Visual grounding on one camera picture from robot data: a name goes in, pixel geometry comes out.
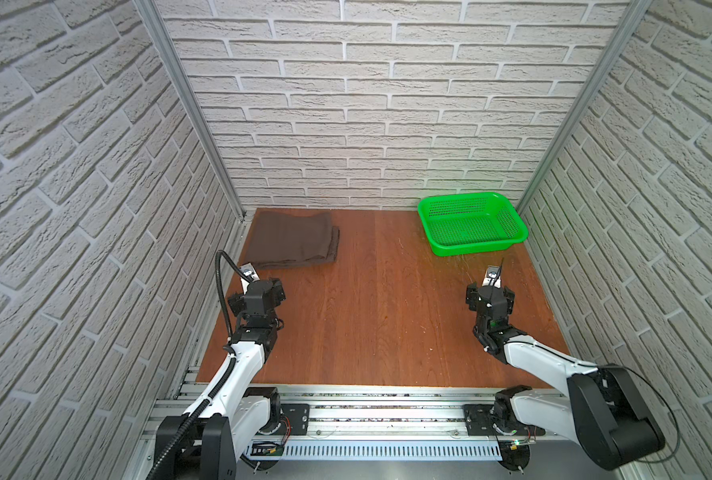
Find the brown trousers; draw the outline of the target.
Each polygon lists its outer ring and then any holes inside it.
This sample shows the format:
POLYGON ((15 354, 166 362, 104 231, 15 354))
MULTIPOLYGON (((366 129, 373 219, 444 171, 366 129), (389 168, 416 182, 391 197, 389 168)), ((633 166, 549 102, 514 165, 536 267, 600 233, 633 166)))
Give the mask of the brown trousers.
POLYGON ((339 241, 340 228, 328 212, 312 216, 260 212, 253 221, 244 261, 258 270, 332 263, 339 241))

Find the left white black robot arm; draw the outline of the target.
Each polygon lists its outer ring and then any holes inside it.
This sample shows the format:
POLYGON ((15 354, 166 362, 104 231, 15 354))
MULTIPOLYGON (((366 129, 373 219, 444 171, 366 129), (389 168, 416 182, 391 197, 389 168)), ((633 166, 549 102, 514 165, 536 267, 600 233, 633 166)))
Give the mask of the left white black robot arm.
POLYGON ((268 360, 282 321, 276 308, 286 299, 277 278, 249 282, 227 304, 237 327, 226 345, 227 356, 204 392, 183 414, 168 416, 156 434, 149 479, 173 479, 177 463, 196 441, 202 479, 234 479, 237 462, 256 433, 280 422, 280 402, 273 388, 250 384, 268 360))

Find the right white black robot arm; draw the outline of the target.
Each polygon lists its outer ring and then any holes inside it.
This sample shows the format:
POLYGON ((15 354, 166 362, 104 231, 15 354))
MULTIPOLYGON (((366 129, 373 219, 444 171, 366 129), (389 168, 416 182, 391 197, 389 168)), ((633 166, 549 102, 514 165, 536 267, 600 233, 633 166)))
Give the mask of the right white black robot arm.
POLYGON ((497 392, 488 414, 495 434, 550 431, 579 445, 608 471, 665 447, 665 436, 631 370, 585 362, 542 344, 510 324, 514 301, 514 292, 494 278, 468 285, 465 302, 476 315, 473 334, 495 359, 558 393, 545 396, 525 385, 497 392))

